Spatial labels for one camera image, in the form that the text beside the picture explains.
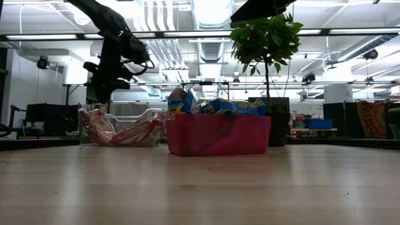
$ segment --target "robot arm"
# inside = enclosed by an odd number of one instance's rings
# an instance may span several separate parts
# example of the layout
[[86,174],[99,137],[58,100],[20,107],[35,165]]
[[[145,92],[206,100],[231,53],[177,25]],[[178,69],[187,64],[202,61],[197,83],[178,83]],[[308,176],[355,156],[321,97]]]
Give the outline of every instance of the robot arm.
[[[100,30],[99,35],[104,37],[99,65],[85,62],[84,68],[93,73],[89,84],[93,85],[97,99],[102,103],[108,102],[114,90],[130,89],[126,81],[118,78],[130,81],[133,75],[141,75],[150,68],[147,62],[151,60],[146,45],[132,35],[125,19],[111,8],[95,0],[68,1],[89,16]],[[121,62],[121,56],[127,60]],[[124,63],[130,62],[141,65],[143,71],[131,73],[124,66]]]

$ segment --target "table surface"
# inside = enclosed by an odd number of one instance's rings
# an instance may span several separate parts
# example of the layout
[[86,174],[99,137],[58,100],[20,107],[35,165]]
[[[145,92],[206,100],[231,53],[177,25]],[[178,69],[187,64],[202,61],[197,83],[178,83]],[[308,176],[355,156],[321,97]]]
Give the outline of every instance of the table surface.
[[395,224],[400,152],[287,146],[177,157],[167,147],[0,152],[0,224]]

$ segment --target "chip bag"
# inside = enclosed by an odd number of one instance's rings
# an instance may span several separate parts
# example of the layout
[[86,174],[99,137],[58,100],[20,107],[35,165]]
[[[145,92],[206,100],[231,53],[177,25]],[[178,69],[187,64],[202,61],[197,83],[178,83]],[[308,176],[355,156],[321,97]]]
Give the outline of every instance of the chip bag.
[[231,102],[225,99],[213,99],[203,101],[200,108],[202,114],[266,115],[266,106],[259,99],[256,102]]
[[182,113],[199,113],[199,103],[191,91],[176,88],[168,97],[168,117]]

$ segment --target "wall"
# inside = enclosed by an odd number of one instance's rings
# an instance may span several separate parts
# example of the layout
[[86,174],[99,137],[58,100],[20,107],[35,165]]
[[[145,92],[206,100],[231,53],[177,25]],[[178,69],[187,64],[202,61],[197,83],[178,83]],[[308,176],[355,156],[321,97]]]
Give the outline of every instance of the wall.
[[[19,57],[17,52],[9,49],[7,52],[7,70],[2,103],[1,123],[8,125],[13,104],[26,109],[28,104],[65,104],[66,88],[62,87],[63,74],[52,69],[43,71],[36,63]],[[25,112],[16,112],[14,126],[20,125],[20,119],[25,118]]]

